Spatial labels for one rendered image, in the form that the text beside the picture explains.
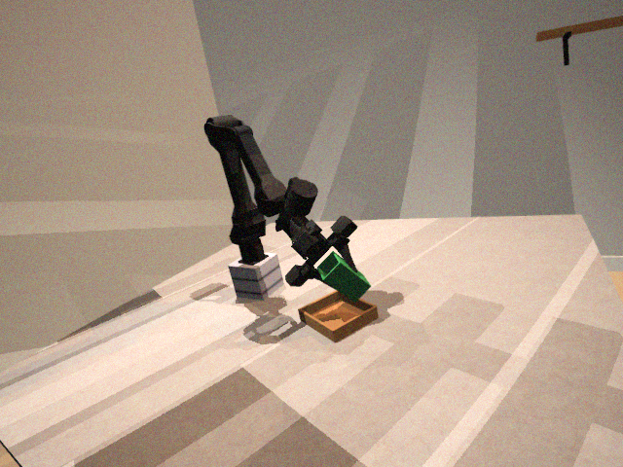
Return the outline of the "orange shallow tray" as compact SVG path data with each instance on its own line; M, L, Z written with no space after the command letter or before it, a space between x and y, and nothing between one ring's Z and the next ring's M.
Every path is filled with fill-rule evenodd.
M351 301L335 291L299 307L300 320L333 342L340 341L378 319L377 306L359 299Z

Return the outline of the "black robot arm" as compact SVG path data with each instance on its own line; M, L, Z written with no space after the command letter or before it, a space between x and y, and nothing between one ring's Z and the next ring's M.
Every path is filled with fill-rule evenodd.
M204 132L209 144L220 154L228 186L235 205L230 239L238 245L241 264L254 266L268 258L264 253L261 236L266 235L266 219L278 215L275 230L284 230L290 237L302 222L306 223L303 234L292 241L292 248L306 260L306 254L317 242L324 241L319 235L322 228L307 216L318 193L314 183L290 178L287 189L268 168L263 154L253 137L250 126L233 115L208 118ZM240 160L241 159L241 160ZM243 162L254 185L251 200ZM293 243L294 242L294 243Z

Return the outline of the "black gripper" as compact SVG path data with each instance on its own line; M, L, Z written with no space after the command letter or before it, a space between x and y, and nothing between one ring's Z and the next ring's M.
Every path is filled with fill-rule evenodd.
M307 222L308 221L302 222L293 230L290 235L292 241L294 238L298 239L303 234L302 230L306 228ZM315 269L314 266L332 246L340 253L350 268L354 272L357 272L357 268L348 248L348 243L350 242L348 237L353 234L353 232L357 229L357 226L347 216L341 216L330 228L333 232L327 239L321 233L319 234L324 241L321 241L320 243L317 242L306 253L308 255L308 259L301 266L295 265L285 275L285 281L290 287L301 287L309 279L316 279L333 288L328 283L323 281L318 269Z

